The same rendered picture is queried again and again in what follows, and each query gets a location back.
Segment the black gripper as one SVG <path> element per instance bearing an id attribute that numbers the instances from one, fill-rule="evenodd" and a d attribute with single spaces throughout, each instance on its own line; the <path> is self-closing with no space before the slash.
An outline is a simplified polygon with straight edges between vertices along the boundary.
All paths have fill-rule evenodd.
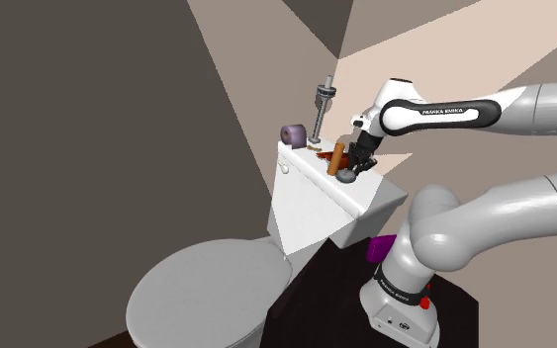
<path id="1" fill-rule="evenodd" d="M 358 176 L 373 168 L 377 160 L 373 157 L 382 142 L 383 137 L 374 136 L 362 131 L 355 142 L 351 142 L 348 148 L 349 169 Z"/>

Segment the orange wooden cylinder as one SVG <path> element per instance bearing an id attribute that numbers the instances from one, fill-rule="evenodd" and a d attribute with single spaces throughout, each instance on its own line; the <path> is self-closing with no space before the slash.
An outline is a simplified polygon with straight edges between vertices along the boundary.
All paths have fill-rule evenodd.
<path id="1" fill-rule="evenodd" d="M 344 148 L 345 148 L 345 144 L 342 142 L 337 142 L 334 145 L 334 149 L 329 161 L 329 165 L 327 168 L 327 174 L 329 176 L 335 176 L 339 167 L 340 167 L 340 162 L 341 162 L 341 158 L 344 152 Z"/>

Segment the red brown flat object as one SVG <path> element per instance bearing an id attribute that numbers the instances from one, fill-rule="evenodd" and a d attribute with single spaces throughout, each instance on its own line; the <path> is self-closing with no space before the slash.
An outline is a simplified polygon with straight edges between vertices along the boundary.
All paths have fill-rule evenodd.
<path id="1" fill-rule="evenodd" d="M 331 151 L 317 152 L 316 156 L 317 156 L 317 158 L 326 160 L 327 162 L 331 162 L 331 158 L 333 156 L 333 153 Z M 347 168 L 348 165 L 349 165 L 348 153 L 343 152 L 342 155 L 341 155 L 341 158 L 339 160 L 338 168 L 339 169 L 344 169 L 344 168 Z"/>

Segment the white toilet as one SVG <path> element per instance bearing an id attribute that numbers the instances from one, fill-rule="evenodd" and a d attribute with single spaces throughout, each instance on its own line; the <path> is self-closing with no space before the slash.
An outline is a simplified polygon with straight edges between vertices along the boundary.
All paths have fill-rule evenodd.
<path id="1" fill-rule="evenodd" d="M 136 348 L 258 348 L 268 310 L 325 241 L 376 235 L 407 194 L 374 170 L 350 184 L 305 147 L 277 146 L 268 236 L 217 239 L 159 262 L 126 310 Z"/>

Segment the grey metal plunger tool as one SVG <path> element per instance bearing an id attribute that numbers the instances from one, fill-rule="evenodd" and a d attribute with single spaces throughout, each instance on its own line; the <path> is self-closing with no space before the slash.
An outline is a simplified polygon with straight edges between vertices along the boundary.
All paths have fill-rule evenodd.
<path id="1" fill-rule="evenodd" d="M 326 108 L 327 108 L 327 103 L 336 94 L 336 89 L 332 86 L 332 82 L 333 82 L 333 76 L 328 75 L 326 77 L 325 83 L 320 84 L 317 87 L 317 96 L 319 98 L 320 103 L 319 103 L 319 107 L 318 107 L 318 114 L 317 114 L 314 129 L 313 129 L 312 134 L 309 136 L 309 142 L 311 142 L 311 143 L 319 143 L 320 142 L 319 135 L 320 135 L 320 130 L 321 130 L 321 127 L 322 127 L 325 111 L 326 111 Z"/>

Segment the purple toilet paper roll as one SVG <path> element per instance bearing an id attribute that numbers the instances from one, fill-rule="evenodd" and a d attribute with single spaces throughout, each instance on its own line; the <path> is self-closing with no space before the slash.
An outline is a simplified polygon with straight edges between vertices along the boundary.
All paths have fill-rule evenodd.
<path id="1" fill-rule="evenodd" d="M 283 144 L 291 145 L 293 149 L 307 146 L 307 131 L 301 125 L 287 125 L 280 129 L 280 138 Z"/>

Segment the purple box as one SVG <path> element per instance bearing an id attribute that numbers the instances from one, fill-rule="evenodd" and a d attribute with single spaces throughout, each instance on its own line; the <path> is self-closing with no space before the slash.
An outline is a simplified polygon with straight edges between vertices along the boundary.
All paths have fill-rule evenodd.
<path id="1" fill-rule="evenodd" d="M 368 245 L 366 259 L 370 263 L 381 263 L 389 254 L 395 240 L 396 234 L 386 234 L 373 237 Z"/>

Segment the dark robot stand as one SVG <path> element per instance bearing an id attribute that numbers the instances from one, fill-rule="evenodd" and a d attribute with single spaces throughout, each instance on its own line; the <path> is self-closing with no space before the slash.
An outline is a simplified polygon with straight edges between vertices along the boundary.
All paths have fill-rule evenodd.
<path id="1" fill-rule="evenodd" d="M 326 241 L 268 310 L 260 348 L 406 348 L 371 328 L 360 304 L 360 288 L 377 268 L 366 259 L 368 245 Z M 438 275 L 430 284 L 437 348 L 480 348 L 479 303 Z"/>

